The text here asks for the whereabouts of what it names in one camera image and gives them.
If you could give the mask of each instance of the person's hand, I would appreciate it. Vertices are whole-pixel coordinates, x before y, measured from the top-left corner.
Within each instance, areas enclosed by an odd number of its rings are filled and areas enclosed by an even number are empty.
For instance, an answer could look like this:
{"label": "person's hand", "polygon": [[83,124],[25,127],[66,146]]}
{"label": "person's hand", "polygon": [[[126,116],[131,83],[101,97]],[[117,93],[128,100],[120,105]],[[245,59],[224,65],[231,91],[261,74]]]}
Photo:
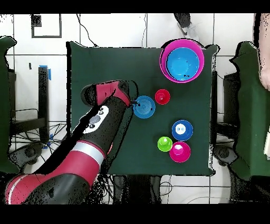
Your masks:
{"label": "person's hand", "polygon": [[259,74],[259,79],[263,87],[270,91],[270,68],[262,68]]}

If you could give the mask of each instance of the chair wheel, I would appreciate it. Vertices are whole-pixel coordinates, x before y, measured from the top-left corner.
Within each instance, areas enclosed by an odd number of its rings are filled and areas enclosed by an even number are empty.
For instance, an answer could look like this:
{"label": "chair wheel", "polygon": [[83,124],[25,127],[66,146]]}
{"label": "chair wheel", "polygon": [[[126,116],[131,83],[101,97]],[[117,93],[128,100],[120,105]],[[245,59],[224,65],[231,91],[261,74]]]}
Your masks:
{"label": "chair wheel", "polygon": [[227,166],[227,164],[226,163],[224,163],[224,162],[222,162],[222,161],[218,161],[218,164],[220,165],[220,166]]}
{"label": "chair wheel", "polygon": [[37,158],[28,162],[29,165],[34,165],[37,162]]}

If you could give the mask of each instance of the black frame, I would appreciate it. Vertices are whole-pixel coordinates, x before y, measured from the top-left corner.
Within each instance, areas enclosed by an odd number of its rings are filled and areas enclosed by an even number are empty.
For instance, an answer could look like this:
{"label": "black frame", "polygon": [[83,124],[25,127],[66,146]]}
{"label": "black frame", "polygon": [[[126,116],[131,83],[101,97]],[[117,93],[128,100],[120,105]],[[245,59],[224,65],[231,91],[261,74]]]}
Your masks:
{"label": "black frame", "polygon": [[[15,80],[14,70],[8,72],[11,99],[11,118],[15,118]],[[46,144],[49,141],[49,96],[48,96],[48,69],[38,68],[38,115],[36,119],[23,121],[12,121],[11,135],[27,132],[29,130],[40,129],[40,140]]]}
{"label": "black frame", "polygon": [[41,27],[41,22],[40,25],[35,25],[31,24],[31,32],[32,32],[32,38],[62,38],[62,18],[61,14],[59,14],[59,35],[58,36],[52,36],[52,35],[45,35],[45,36],[35,36],[35,27]]}

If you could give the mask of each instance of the plastic bowl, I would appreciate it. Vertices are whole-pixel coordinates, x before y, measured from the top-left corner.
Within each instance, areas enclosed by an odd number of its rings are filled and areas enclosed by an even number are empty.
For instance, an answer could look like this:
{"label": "plastic bowl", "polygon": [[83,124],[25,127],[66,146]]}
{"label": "plastic bowl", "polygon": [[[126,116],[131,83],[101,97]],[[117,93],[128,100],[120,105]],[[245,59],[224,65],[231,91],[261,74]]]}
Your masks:
{"label": "plastic bowl", "polygon": [[190,48],[176,48],[167,58],[167,72],[178,81],[191,79],[199,69],[199,58]]}
{"label": "plastic bowl", "polygon": [[175,142],[169,152],[170,157],[176,163],[183,163],[190,157],[191,150],[185,142]]}
{"label": "plastic bowl", "polygon": [[160,105],[165,105],[170,101],[170,93],[166,89],[159,89],[155,94],[155,100]]}
{"label": "plastic bowl", "polygon": [[136,99],[137,104],[133,105],[134,114],[142,119],[151,117],[156,109],[155,102],[148,96],[140,96]]}
{"label": "plastic bowl", "polygon": [[[195,54],[198,56],[198,59],[199,59],[198,71],[193,77],[187,80],[177,80],[171,74],[169,74],[167,70],[168,56],[173,50],[177,48],[189,48],[195,52]],[[201,50],[201,47],[199,46],[199,44],[189,39],[178,39],[178,40],[172,41],[163,49],[160,55],[160,69],[162,73],[165,75],[167,79],[176,83],[186,83],[186,82],[190,82],[196,79],[200,75],[201,71],[203,70],[204,63],[205,63],[205,58],[204,58],[203,51]]]}

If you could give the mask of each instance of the small blue bowl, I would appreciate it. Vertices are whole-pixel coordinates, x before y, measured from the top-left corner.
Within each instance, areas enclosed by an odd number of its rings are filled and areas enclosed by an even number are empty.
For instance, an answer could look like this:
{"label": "small blue bowl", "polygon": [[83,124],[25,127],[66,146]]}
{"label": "small blue bowl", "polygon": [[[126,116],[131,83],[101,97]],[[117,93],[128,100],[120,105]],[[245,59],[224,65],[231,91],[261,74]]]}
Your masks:
{"label": "small blue bowl", "polygon": [[176,48],[167,57],[167,71],[178,81],[186,81],[199,70],[198,55],[189,48]]}
{"label": "small blue bowl", "polygon": [[135,101],[137,104],[133,105],[133,111],[137,117],[146,119],[154,114],[156,105],[150,97],[140,96]]}
{"label": "small blue bowl", "polygon": [[179,120],[172,126],[172,135],[178,141],[189,140],[193,134],[193,127],[187,120]]}

